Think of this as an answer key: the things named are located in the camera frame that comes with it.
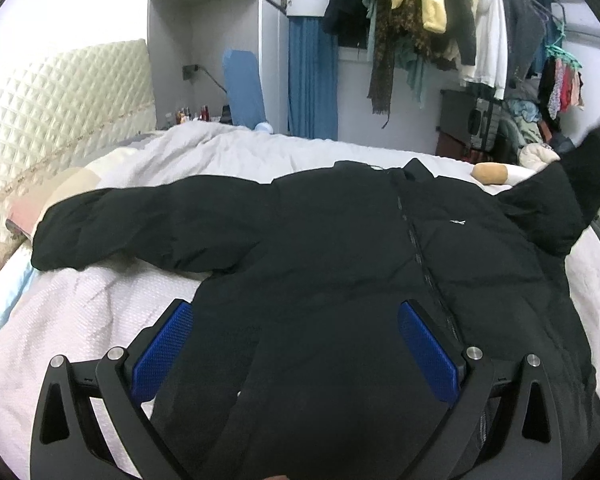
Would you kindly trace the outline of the black puffer jacket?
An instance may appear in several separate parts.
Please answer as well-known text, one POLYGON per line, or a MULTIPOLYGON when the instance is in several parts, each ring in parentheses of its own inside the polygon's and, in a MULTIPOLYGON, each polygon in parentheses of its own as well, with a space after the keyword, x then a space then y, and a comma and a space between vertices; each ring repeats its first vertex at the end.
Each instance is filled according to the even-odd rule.
POLYGON ((421 162, 338 162, 268 184, 195 176, 104 188, 50 208, 33 240, 41 271, 114 255, 200 273, 174 322, 183 349, 151 426, 194 479, 399 479, 442 417, 434 374, 406 339, 418 304, 457 349, 479 348, 510 385, 538 356, 521 435, 556 445, 575 476, 600 444, 592 351, 565 270, 600 209, 600 125, 509 190, 436 177, 421 162))

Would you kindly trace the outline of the pile of clothes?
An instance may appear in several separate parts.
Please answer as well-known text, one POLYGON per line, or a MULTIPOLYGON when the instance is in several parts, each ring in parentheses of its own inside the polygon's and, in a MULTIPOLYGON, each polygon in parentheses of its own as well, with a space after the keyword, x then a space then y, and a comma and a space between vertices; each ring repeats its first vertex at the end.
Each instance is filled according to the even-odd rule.
POLYGON ((535 102, 505 100, 498 122, 494 159, 533 171, 557 162, 576 146, 568 136, 553 131, 552 125, 535 102))

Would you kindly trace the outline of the grey bed blanket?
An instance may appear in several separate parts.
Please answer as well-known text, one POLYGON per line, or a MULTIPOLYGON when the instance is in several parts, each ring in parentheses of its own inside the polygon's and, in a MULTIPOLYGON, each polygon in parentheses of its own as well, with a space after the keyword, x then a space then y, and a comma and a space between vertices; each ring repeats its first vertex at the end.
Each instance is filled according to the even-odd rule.
MULTIPOLYGON (((304 140, 192 122, 91 162, 103 188, 159 185, 195 174, 268 183, 340 160, 402 167, 406 151, 304 140)), ((0 271, 0 459, 18 479, 29 474, 31 431, 48 362, 76 360, 128 344, 174 298, 192 296, 196 278, 139 262, 112 262, 84 272, 39 274, 22 244, 0 271)), ((570 294, 591 345, 600 397, 600 240, 586 231, 566 261, 570 294)))

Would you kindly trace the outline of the pastel patchwork pillow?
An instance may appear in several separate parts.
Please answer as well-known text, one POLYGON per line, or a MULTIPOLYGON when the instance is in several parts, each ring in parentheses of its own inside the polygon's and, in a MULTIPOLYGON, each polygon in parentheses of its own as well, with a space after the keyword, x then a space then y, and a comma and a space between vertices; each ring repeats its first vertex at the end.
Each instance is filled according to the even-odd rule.
POLYGON ((69 168, 61 171, 15 199, 8 211, 6 229, 12 234, 33 240, 36 227, 48 208, 66 198, 93 191, 99 182, 100 177, 91 169, 69 168))

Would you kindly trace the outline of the bottles on nightstand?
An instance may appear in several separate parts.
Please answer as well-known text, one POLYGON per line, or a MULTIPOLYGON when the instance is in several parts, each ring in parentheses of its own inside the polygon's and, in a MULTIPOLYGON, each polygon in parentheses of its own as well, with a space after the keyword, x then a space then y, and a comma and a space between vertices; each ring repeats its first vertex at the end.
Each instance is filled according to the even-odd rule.
POLYGON ((177 110, 175 114, 175 123, 181 125, 186 122, 211 122, 211 115, 208 107, 203 106, 200 110, 182 107, 177 110))

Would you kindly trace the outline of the cigarette shaped pillow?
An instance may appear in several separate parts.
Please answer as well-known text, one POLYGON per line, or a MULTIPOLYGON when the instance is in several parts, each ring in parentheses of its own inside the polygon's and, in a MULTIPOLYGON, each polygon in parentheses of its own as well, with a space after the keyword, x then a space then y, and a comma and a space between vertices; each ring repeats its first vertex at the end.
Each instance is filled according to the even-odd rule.
POLYGON ((508 170, 498 162, 479 162, 472 168, 471 177, 483 185, 506 185, 508 170))

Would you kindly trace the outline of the cream quilted headboard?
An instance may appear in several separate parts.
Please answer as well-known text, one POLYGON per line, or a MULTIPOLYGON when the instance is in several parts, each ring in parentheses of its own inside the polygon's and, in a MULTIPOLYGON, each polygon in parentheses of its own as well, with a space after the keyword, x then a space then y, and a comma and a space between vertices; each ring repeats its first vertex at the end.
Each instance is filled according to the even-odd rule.
POLYGON ((0 271, 24 240, 6 226, 17 198, 155 125, 141 39, 63 53, 10 78, 0 91, 0 271))

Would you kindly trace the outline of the black storage rack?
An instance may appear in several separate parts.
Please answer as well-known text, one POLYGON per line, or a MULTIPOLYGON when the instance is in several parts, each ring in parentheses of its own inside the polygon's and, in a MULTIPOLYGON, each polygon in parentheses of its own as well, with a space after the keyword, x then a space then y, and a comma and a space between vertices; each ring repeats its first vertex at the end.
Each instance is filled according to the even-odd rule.
POLYGON ((476 164, 494 149, 503 102, 475 93, 443 89, 436 155, 476 164))

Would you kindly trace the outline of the blue curtain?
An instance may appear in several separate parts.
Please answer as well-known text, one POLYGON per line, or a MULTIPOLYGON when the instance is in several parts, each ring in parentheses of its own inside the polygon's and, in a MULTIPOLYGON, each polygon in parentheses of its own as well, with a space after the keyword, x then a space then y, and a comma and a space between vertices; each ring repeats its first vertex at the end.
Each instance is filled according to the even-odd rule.
POLYGON ((320 18, 289 19, 289 132, 303 139, 338 139, 338 44, 320 18))

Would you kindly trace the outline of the grey wardrobe cabinet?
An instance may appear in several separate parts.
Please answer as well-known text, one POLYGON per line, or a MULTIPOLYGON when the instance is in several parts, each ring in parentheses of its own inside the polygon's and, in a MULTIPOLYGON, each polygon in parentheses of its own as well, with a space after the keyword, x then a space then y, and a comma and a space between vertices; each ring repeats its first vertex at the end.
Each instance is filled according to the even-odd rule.
POLYGON ((147 44, 157 124, 175 124, 182 107, 227 106, 222 58, 228 49, 252 52, 259 63, 266 121, 288 126, 288 18, 282 0, 148 0, 147 44), (182 67, 197 64, 184 81, 182 67))

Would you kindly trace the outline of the white hanging hoodie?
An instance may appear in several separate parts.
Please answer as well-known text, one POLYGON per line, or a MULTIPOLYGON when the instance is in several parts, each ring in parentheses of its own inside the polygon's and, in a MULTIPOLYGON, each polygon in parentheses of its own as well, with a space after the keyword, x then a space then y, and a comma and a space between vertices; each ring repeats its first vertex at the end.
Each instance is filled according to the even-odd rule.
POLYGON ((508 35, 503 0, 478 0, 476 59, 460 66, 464 84, 484 84, 494 98, 504 99, 508 69, 508 35))

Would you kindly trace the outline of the green sock drying hanger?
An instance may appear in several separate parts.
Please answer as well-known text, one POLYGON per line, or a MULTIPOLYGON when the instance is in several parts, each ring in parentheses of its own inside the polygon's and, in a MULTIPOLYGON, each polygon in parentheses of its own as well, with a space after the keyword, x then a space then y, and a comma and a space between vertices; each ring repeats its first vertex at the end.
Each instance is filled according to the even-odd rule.
POLYGON ((578 58, 568 50, 562 47, 562 42, 566 39, 566 9, 560 4, 562 16, 553 14, 550 19, 555 24, 557 30, 556 38, 545 47, 545 53, 553 58, 564 61, 568 66, 575 70, 582 70, 582 64, 578 58))

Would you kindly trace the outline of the dark denim hanging jacket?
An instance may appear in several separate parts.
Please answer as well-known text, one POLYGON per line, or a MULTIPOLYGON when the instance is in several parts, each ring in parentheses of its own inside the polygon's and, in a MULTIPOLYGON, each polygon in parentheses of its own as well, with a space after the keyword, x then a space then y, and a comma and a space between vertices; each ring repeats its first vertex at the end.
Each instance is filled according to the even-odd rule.
POLYGON ((507 83, 514 88, 527 76, 536 50, 545 37, 543 19, 531 0, 503 0, 507 27, 507 83))

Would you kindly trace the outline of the black hanging jacket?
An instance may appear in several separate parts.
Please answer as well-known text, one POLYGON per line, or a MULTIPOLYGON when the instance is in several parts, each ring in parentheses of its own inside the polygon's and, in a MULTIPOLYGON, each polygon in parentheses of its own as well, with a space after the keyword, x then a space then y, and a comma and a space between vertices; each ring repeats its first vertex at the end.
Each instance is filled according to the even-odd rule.
POLYGON ((431 35, 431 52, 441 56, 455 42, 460 64, 474 66, 476 62, 476 25, 472 0, 444 0, 446 29, 443 34, 431 35))

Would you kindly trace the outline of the dark plaid scarf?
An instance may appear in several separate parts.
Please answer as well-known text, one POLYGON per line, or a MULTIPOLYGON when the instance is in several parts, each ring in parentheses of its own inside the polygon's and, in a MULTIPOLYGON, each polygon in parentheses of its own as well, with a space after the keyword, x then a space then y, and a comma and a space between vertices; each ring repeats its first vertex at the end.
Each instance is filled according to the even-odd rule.
POLYGON ((407 71, 407 83, 420 100, 424 70, 432 55, 431 34, 422 24, 422 0, 403 0, 396 9, 391 9, 391 0, 371 1, 368 53, 372 74, 367 97, 374 114, 390 118, 396 67, 407 71))

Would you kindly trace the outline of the black wall socket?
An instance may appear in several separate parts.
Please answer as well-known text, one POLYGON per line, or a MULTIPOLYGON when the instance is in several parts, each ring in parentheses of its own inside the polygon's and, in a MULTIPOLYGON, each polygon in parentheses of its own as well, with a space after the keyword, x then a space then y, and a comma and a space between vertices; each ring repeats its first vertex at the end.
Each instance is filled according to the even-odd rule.
POLYGON ((198 72, 199 67, 197 64, 184 65, 182 67, 182 77, 184 81, 192 80, 195 74, 198 72))

